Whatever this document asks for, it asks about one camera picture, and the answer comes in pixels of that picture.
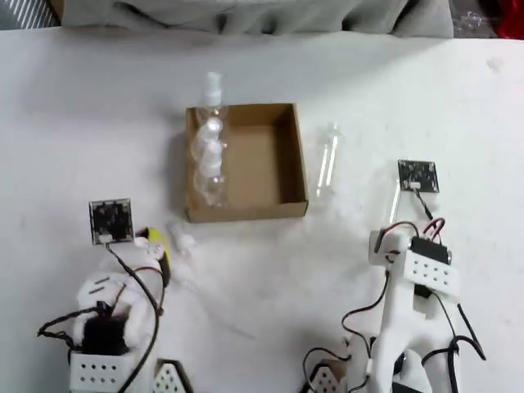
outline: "black cable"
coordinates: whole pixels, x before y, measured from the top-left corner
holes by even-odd
[[[451,391],[452,393],[459,393],[459,387],[457,385],[457,376],[455,375],[455,363],[454,363],[454,355],[455,350],[454,347],[457,347],[457,343],[459,341],[466,341],[468,344],[470,344],[473,349],[478,353],[478,355],[481,357],[482,360],[486,360],[486,356],[484,355],[484,352],[482,352],[482,349],[478,346],[478,344],[472,340],[469,337],[466,336],[456,336],[453,340],[451,340],[449,344],[449,352],[448,352],[448,373],[449,373],[449,382],[451,383]]]
[[[438,355],[438,354],[445,354],[445,353],[448,353],[449,352],[449,347],[448,348],[441,348],[439,350],[432,350],[431,352],[428,352],[426,356],[424,356],[422,358],[422,366],[424,367],[424,364],[426,364],[426,362],[431,359],[433,356],[435,355]]]
[[[429,218],[429,220],[433,220],[433,215],[431,214],[431,211],[429,210],[429,207],[427,207],[426,202],[422,199],[422,195],[420,195],[420,191],[417,188],[412,188],[413,192],[417,196],[417,199],[422,203],[422,207],[424,208],[424,213],[426,213],[426,216]]]
[[[440,297],[433,292],[433,295],[436,296],[436,298],[440,302],[440,306],[444,310],[444,313],[446,315],[446,318],[448,319],[449,325],[451,326],[451,329],[453,331],[453,339],[449,342],[449,345],[447,348],[443,348],[440,350],[433,350],[427,355],[425,355],[422,358],[422,366],[433,356],[438,354],[447,353],[448,354],[448,374],[449,374],[449,383],[451,385],[451,392],[452,393],[459,393],[459,386],[457,384],[457,376],[455,375],[455,364],[454,364],[454,356],[455,353],[459,352],[459,341],[466,341],[470,346],[473,347],[473,349],[476,351],[476,353],[479,355],[479,357],[482,360],[486,360],[486,355],[484,354],[484,350],[481,347],[480,342],[478,341],[477,335],[473,331],[472,325],[468,321],[468,317],[466,317],[466,314],[464,313],[464,310],[460,304],[457,305],[458,311],[460,312],[460,315],[462,316],[464,323],[466,323],[466,327],[468,328],[470,334],[472,335],[472,338],[466,337],[466,336],[457,336],[455,334],[455,330],[453,328],[453,324],[451,323],[451,319],[449,318],[449,314],[447,309],[444,306],[444,303],[442,303],[442,300]]]
[[[369,375],[366,376],[366,378],[364,379],[364,382],[362,382],[358,386],[352,387],[351,389],[348,390],[347,393],[353,393],[354,391],[359,391],[360,389],[362,389],[364,386],[367,385],[368,381],[369,381]]]
[[[122,268],[125,270],[125,272],[131,276],[137,284],[143,289],[144,293],[147,296],[147,299],[150,301],[151,306],[153,307],[155,311],[155,327],[153,328],[153,334],[151,336],[151,341],[149,342],[149,346],[147,346],[146,351],[144,352],[144,355],[140,359],[140,361],[137,364],[137,367],[134,368],[134,370],[129,374],[128,379],[125,380],[122,387],[118,390],[118,393],[125,393],[125,391],[128,389],[128,387],[133,383],[135,378],[137,377],[138,373],[140,373],[140,370],[142,370],[142,367],[147,361],[147,358],[149,357],[151,351],[153,350],[153,346],[155,346],[156,343],[156,337],[158,336],[158,328],[160,326],[160,316],[162,315],[162,305],[164,303],[164,295],[165,295],[165,287],[162,286],[162,295],[160,298],[160,305],[156,303],[155,297],[151,294],[149,289],[147,289],[146,284],[142,281],[142,279],[135,273],[134,270],[132,270],[110,247],[109,243],[106,243],[106,249],[118,260],[118,263]]]
[[[311,383],[311,380],[308,377],[307,371],[305,369],[305,364],[306,364],[309,356],[313,352],[318,352],[318,351],[325,352],[328,355],[332,356],[333,358],[340,360],[341,362],[347,362],[349,359],[351,359],[351,355],[343,357],[343,356],[337,355],[335,352],[333,352],[333,351],[331,351],[331,350],[329,350],[327,348],[323,348],[322,346],[315,346],[314,348],[311,348],[310,350],[308,350],[307,354],[305,354],[304,359],[302,360],[302,372],[304,373],[304,378],[306,380],[306,383],[308,384],[309,388],[313,391],[313,393],[317,393],[317,391],[314,388],[313,384]]]
[[[453,337],[455,338],[457,336],[457,333],[455,332],[455,328],[453,327],[453,324],[451,323],[451,318],[449,317],[448,310],[444,307],[444,303],[442,303],[442,299],[440,298],[440,296],[438,296],[435,291],[431,291],[431,293],[435,295],[436,299],[439,301],[440,307],[442,307],[445,317],[448,319],[449,327],[451,328],[451,332],[453,333]]]
[[[382,301],[382,299],[384,298],[384,295],[386,294],[387,283],[389,282],[389,280],[390,280],[390,272],[386,271],[386,281],[384,282],[384,287],[382,288],[382,292],[381,292],[380,296],[378,297],[378,299],[376,299],[375,302],[372,303],[371,305],[367,305],[367,306],[362,307],[360,309],[353,309],[353,310],[351,310],[350,312],[346,313],[346,315],[344,315],[342,317],[342,320],[341,320],[342,327],[344,328],[344,330],[346,330],[349,333],[355,334],[356,336],[358,336],[358,337],[360,337],[362,339],[362,341],[366,345],[366,351],[368,352],[368,357],[369,358],[371,357],[371,346],[368,344],[368,341],[366,340],[366,337],[364,337],[364,335],[362,333],[357,332],[356,330],[353,330],[353,329],[350,329],[349,327],[347,327],[344,324],[344,322],[351,315],[358,314],[358,313],[363,313],[364,311],[369,311],[369,310],[374,309],[375,307],[377,307],[377,305]]]
[[[481,343],[478,341],[477,335],[475,334],[475,331],[473,330],[472,325],[469,323],[468,317],[466,316],[466,313],[464,313],[464,310],[462,308],[462,305],[460,303],[457,304],[458,311],[460,313],[460,316],[462,317],[464,323],[466,323],[466,328],[468,328],[469,334],[472,335],[472,339],[476,342],[476,344],[479,346],[479,348],[482,351],[482,354],[484,354],[484,350],[482,349]]]
[[[54,325],[57,325],[58,323],[62,323],[62,322],[65,322],[69,319],[72,319],[72,318],[76,318],[82,314],[88,314],[88,313],[93,313],[93,312],[96,312],[96,313],[103,313],[104,312],[104,309],[103,309],[103,306],[102,304],[97,304],[95,307],[89,307],[88,309],[80,309],[78,311],[74,311],[72,313],[68,313],[62,317],[58,317],[58,318],[55,318],[53,319],[52,321],[49,321],[47,323],[45,323],[37,332],[36,336],[37,337],[40,337],[40,336],[44,336],[44,337],[47,337],[47,338],[56,338],[57,340],[63,340],[68,348],[70,350],[77,350],[78,349],[78,346],[75,345],[75,342],[73,341],[73,338],[71,336],[69,336],[66,332],[64,332],[63,330],[60,331],[60,332],[48,332],[47,330],[51,327],[51,326],[54,326]]]

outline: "open cardboard box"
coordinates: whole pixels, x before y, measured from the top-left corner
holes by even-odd
[[[230,106],[224,139],[226,207],[200,202],[193,189],[190,152],[197,134],[194,108],[187,109],[186,213],[193,223],[302,217],[308,208],[304,157],[293,104]]]

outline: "clear plastic bottle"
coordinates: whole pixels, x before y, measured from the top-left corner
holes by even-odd
[[[333,175],[341,135],[337,123],[330,123],[319,141],[320,162],[314,181],[314,199],[317,206],[327,206],[334,195]]]
[[[206,145],[210,141],[219,140],[222,128],[222,120],[211,117],[198,129],[191,143],[191,155],[195,162],[199,163],[201,161]]]
[[[193,186],[207,206],[226,205],[226,184],[222,173],[223,150],[224,145],[220,141],[209,141],[195,171]]]
[[[227,114],[228,107],[224,105],[222,97],[222,75],[208,72],[202,103],[196,109],[199,124],[204,124],[211,117],[219,118],[224,122]]]

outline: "red object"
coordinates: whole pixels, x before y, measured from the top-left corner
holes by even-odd
[[[499,26],[501,38],[524,38],[524,0],[500,0],[503,20]]]

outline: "gray cloth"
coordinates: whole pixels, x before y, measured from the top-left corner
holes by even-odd
[[[352,30],[453,37],[448,0],[66,0],[62,24],[219,34]]]
[[[58,26],[46,0],[0,0],[0,30]]]

